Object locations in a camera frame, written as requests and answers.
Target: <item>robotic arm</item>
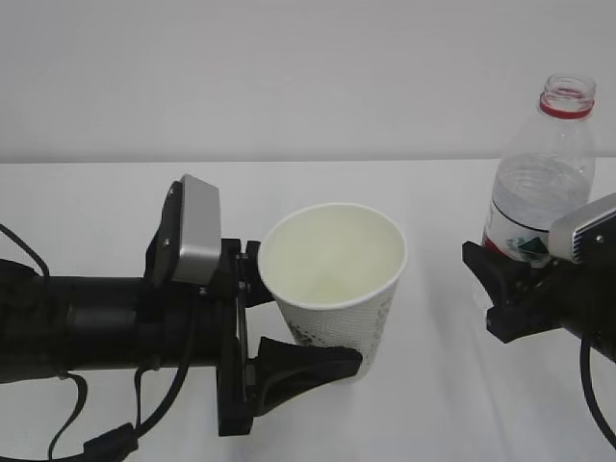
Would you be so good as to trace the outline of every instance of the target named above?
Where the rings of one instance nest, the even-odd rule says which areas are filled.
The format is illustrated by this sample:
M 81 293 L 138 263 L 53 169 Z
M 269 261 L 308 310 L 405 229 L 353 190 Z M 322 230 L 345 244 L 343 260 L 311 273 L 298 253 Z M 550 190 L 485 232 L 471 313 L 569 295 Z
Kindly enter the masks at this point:
M 584 396 L 603 435 L 616 449 L 616 435 L 601 413 L 590 376 L 591 347 L 616 362 L 616 194 L 556 221 L 549 235 L 555 257 L 542 269 L 510 260 L 473 243 L 463 261 L 479 279 L 494 307 L 490 333 L 504 343 L 557 328 L 581 339 Z
M 145 371 L 178 368 L 147 420 L 142 423 L 139 413 L 135 425 L 85 443 L 81 455 L 56 460 L 123 460 L 164 416 L 192 366 L 216 367 L 218 434 L 230 436 L 249 433 L 255 417 L 288 399 L 355 375 L 361 364 L 361 354 L 349 348 L 267 338 L 257 356 L 248 357 L 245 309 L 273 301 L 257 269 L 259 243 L 242 250 L 239 240 L 223 239 L 218 190 L 190 175 L 167 193 L 143 277 L 51 277 L 38 255 L 0 226 L 43 273 L 0 260 L 0 383 L 73 378 L 80 390 L 74 419 L 87 385 L 71 372 L 136 368 L 139 398 Z

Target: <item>white tabletop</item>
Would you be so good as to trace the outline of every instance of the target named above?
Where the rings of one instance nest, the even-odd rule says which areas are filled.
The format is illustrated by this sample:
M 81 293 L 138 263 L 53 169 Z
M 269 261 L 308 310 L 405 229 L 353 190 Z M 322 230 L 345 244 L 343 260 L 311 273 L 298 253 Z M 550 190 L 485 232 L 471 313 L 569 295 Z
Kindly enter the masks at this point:
M 223 234 L 260 240 L 291 211 L 323 201 L 381 210 L 405 231 L 402 276 L 371 372 L 332 384 L 255 421 L 252 434 L 217 437 L 214 369 L 191 370 L 178 401 L 132 461 L 563 462 L 611 460 L 578 376 L 578 340 L 552 332 L 504 346 L 484 329 L 461 244 L 477 240 L 494 161 L 30 165 L 0 168 L 0 216 L 53 274 L 141 275 L 168 185 L 191 173 L 220 187 Z M 613 192 L 616 160 L 600 160 L 595 196 Z M 7 240 L 2 258 L 30 263 Z M 291 341 L 273 304 L 249 310 L 260 336 Z M 616 422 L 616 368 L 593 357 L 598 400 Z M 152 409 L 173 370 L 144 380 Z M 132 422 L 132 373 L 88 372 L 90 399 L 58 445 Z M 58 379 L 0 388 L 0 453 L 38 457 L 76 392 Z

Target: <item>white paper cup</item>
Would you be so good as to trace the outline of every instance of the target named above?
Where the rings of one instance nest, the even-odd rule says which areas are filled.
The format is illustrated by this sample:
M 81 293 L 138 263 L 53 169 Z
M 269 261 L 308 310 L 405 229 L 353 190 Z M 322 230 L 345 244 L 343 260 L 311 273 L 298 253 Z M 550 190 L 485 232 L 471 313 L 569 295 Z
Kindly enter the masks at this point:
M 284 218 L 266 235 L 258 264 L 300 345 L 351 347 L 365 375 L 376 355 L 407 262 L 404 235 L 374 209 L 327 203 Z

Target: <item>clear plastic bottle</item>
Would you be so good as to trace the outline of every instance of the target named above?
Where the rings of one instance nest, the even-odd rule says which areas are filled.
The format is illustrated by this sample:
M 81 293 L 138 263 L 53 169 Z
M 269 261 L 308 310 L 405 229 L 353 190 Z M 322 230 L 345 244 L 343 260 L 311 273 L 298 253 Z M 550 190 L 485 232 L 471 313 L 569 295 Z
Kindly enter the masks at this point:
M 595 82 L 554 74 L 539 111 L 503 150 L 483 244 L 535 267 L 549 260 L 552 223 L 588 202 L 595 147 L 587 124 Z

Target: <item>bottle neck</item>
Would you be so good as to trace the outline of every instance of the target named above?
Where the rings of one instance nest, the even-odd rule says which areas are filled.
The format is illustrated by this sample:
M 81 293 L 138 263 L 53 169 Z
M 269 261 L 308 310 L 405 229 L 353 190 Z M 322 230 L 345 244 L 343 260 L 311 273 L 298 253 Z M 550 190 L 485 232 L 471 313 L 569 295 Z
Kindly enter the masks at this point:
M 595 105 L 595 90 L 595 82 L 588 77 L 554 74 L 541 93 L 539 108 L 555 118 L 585 119 Z

